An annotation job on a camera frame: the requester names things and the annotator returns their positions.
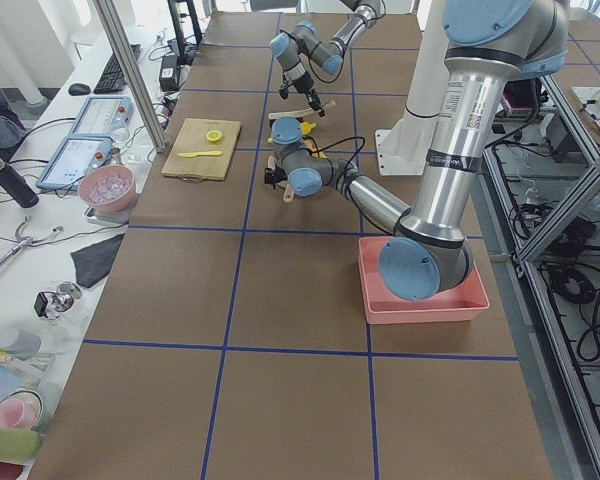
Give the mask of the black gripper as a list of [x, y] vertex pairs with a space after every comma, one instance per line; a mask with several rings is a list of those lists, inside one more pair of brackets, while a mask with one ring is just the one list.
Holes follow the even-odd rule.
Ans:
[[296, 78], [292, 78], [290, 73], [283, 73], [282, 84], [278, 90], [282, 99], [288, 98], [289, 88], [291, 86], [293, 86], [298, 93], [301, 93], [306, 97], [307, 102], [313, 111], [317, 112], [320, 117], [325, 116], [323, 104], [314, 89], [314, 80], [308, 72], [304, 72]]
[[282, 182], [287, 181], [286, 172], [278, 167], [270, 168], [266, 167], [264, 170], [264, 183], [276, 187]]

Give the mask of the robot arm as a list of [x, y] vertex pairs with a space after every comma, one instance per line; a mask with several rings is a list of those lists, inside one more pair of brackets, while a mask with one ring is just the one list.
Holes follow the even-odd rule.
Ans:
[[325, 115], [325, 107], [314, 88], [314, 79], [324, 80], [307, 70], [301, 56], [306, 56], [309, 66], [314, 63], [326, 74], [338, 76], [349, 46], [386, 14], [383, 1], [343, 1], [343, 4], [352, 11], [352, 16], [329, 41], [318, 38], [310, 21], [301, 21], [290, 32], [281, 30], [269, 42], [272, 57], [282, 68], [280, 97], [287, 99], [289, 88], [294, 87], [321, 117]]
[[393, 233], [381, 251], [379, 270], [394, 295], [424, 300], [458, 286], [472, 272], [473, 256], [460, 221], [501, 96], [509, 82], [550, 75], [563, 66], [569, 10], [565, 1], [445, 5], [441, 27], [449, 79], [413, 204], [349, 161], [314, 157], [297, 118], [273, 122], [275, 169], [297, 196], [332, 187]]

